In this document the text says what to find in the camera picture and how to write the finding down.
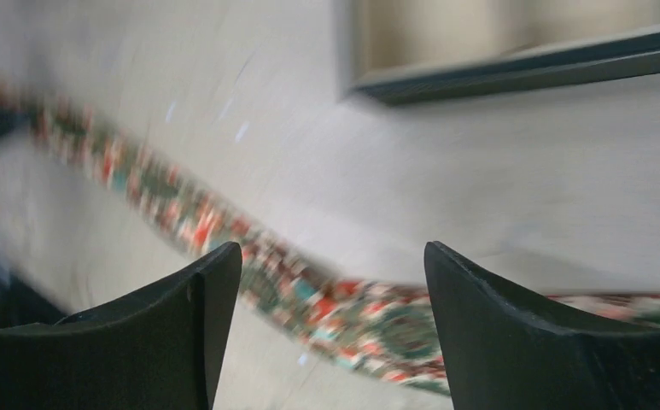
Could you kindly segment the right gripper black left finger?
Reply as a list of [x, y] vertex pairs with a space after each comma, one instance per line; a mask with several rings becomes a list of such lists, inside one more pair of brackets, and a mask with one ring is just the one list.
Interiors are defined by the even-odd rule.
[[238, 296], [242, 251], [65, 314], [0, 280], [0, 409], [210, 409]]

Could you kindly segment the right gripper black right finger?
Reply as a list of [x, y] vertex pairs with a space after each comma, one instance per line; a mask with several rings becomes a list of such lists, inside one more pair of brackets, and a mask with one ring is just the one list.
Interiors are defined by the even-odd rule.
[[424, 271], [457, 409], [660, 409], [660, 329], [606, 319], [439, 242]]

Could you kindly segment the black tie organizer box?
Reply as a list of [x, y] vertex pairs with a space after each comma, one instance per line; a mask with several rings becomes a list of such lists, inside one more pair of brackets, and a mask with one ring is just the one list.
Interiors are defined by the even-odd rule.
[[338, 81], [387, 106], [660, 73], [660, 1], [336, 1]]

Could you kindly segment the paisley orange green tie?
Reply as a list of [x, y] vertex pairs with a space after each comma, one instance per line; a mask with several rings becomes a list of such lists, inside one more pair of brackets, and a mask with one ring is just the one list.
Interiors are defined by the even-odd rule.
[[[38, 143], [118, 191], [177, 248], [198, 256], [241, 246], [240, 297], [292, 339], [363, 375], [450, 396], [429, 288], [332, 278], [272, 231], [87, 108], [0, 81], [0, 108], [23, 114]], [[660, 296], [546, 296], [660, 329]]]

